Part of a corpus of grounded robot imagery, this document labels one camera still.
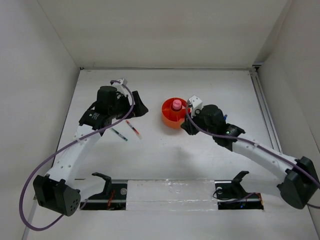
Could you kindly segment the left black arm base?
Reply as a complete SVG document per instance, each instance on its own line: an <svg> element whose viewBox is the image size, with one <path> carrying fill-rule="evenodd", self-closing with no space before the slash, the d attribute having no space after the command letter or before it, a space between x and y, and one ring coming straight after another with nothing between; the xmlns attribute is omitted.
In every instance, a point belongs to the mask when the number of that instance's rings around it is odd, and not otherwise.
<svg viewBox="0 0 320 240"><path fill-rule="evenodd" d="M127 204L128 181L112 180L102 173L93 173L104 180L103 190L81 202L79 209L87 211L124 211Z"/></svg>

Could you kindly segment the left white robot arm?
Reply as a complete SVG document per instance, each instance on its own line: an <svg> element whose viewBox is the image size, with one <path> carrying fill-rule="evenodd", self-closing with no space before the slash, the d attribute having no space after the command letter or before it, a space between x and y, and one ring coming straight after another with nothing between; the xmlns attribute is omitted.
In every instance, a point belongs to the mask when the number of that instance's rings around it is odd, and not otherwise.
<svg viewBox="0 0 320 240"><path fill-rule="evenodd" d="M75 213L80 203L98 195L107 198L112 192L111 177L94 172L92 178L76 182L76 175L87 155L113 120L142 117L149 110L138 91L131 93L133 104L114 86L101 86L96 101L84 112L74 136L74 144L62 155L46 175L37 175L33 188L38 204L64 216Z"/></svg>

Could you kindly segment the pink capped glue bottle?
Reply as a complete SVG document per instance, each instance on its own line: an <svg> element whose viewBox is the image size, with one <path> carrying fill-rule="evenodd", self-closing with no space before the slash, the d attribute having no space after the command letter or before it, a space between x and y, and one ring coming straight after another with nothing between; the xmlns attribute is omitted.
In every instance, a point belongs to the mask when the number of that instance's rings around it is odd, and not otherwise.
<svg viewBox="0 0 320 240"><path fill-rule="evenodd" d="M180 111L182 109L182 101L179 99L174 99L172 104L171 104L171 109L173 111Z"/></svg>

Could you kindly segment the orange capped red pen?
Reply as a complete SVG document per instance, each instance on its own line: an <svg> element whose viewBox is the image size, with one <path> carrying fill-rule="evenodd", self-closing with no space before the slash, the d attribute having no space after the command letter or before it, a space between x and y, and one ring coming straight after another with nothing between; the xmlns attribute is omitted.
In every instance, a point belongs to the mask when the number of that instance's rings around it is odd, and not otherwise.
<svg viewBox="0 0 320 240"><path fill-rule="evenodd" d="M142 135L138 132L138 130L137 130L128 120L126 120L125 122L126 122L126 124L134 131L134 133L136 134L136 136L137 136L139 139L142 139Z"/></svg>

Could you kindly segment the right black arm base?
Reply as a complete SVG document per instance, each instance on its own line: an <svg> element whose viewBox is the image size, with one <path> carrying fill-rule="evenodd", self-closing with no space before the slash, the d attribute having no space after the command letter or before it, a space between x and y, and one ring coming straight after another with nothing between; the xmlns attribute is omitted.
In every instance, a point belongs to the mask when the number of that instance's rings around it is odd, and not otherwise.
<svg viewBox="0 0 320 240"><path fill-rule="evenodd" d="M212 197L217 200L218 210L264 210L260 193L246 192L241 181L248 175L241 171L232 180L215 180Z"/></svg>

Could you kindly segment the green pen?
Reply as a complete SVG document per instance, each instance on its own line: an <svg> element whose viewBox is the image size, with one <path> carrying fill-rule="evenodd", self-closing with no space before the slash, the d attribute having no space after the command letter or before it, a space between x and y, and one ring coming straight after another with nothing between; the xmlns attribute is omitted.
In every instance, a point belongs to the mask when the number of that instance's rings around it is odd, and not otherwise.
<svg viewBox="0 0 320 240"><path fill-rule="evenodd" d="M117 136L119 136L121 139L123 139L124 141L128 141L128 139L125 137L125 136L123 136L120 132L118 132L116 129L114 129L113 127L111 128L111 130L117 135Z"/></svg>

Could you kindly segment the orange round divided container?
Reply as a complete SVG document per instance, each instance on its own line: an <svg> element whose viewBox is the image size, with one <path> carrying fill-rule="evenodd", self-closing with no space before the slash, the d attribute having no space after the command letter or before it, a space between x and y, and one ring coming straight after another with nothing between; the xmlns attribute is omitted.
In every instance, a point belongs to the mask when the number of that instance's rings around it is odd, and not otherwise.
<svg viewBox="0 0 320 240"><path fill-rule="evenodd" d="M179 99L182 102L182 109L180 111L174 111L171 109L171 105L174 99ZM180 129L181 124L185 121L187 102L178 97L167 99L161 107L162 121L171 129Z"/></svg>

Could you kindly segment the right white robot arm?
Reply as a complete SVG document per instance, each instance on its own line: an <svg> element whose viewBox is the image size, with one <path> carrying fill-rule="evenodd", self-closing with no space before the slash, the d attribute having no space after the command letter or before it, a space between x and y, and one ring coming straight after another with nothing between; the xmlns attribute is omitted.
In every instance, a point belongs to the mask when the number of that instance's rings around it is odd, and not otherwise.
<svg viewBox="0 0 320 240"><path fill-rule="evenodd" d="M214 104L202 105L188 100L181 128L193 136L202 132L230 152L242 155L276 176L276 188L272 195L278 196L296 209L310 206L310 199L320 188L315 166L309 158L297 159L267 148L250 138L242 128L226 122L223 112Z"/></svg>

